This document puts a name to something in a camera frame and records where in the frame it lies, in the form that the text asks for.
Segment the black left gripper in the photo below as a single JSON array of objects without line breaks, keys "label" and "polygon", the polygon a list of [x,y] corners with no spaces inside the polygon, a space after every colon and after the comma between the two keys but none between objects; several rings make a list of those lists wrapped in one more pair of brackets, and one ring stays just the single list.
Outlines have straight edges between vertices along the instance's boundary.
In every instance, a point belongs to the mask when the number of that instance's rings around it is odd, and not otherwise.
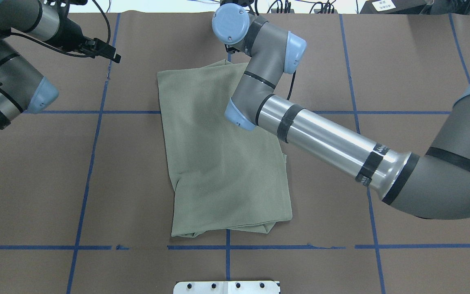
[{"label": "black left gripper", "polygon": [[111,38],[110,22],[107,18],[105,22],[108,34],[106,42],[98,38],[91,39],[84,36],[80,25],[69,18],[63,19],[58,30],[58,48],[64,52],[74,51],[88,56],[102,56],[119,64],[122,57],[117,54],[116,48],[109,44]]}]

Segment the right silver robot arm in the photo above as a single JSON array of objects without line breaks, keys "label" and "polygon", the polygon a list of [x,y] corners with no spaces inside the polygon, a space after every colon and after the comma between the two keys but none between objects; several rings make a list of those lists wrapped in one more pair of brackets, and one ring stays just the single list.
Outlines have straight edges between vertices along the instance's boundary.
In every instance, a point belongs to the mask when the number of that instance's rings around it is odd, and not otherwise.
[{"label": "right silver robot arm", "polygon": [[230,51],[251,58],[224,112],[231,123],[249,131],[260,127],[306,150],[401,212],[470,218],[470,85],[424,156],[396,152],[274,94],[282,75],[295,73],[307,43],[246,6],[224,0],[211,21]]}]

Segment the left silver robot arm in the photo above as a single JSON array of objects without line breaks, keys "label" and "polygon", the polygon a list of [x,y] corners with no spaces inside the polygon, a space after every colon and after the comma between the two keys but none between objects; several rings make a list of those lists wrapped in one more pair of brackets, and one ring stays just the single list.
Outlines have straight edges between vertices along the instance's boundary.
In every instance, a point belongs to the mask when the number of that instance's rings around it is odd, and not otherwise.
[{"label": "left silver robot arm", "polygon": [[0,130],[24,111],[37,114],[50,106],[58,89],[6,39],[18,36],[52,51],[75,58],[102,56],[119,63],[121,56],[111,45],[110,22],[107,39],[90,38],[69,17],[72,5],[86,5],[85,0],[0,0]]}]

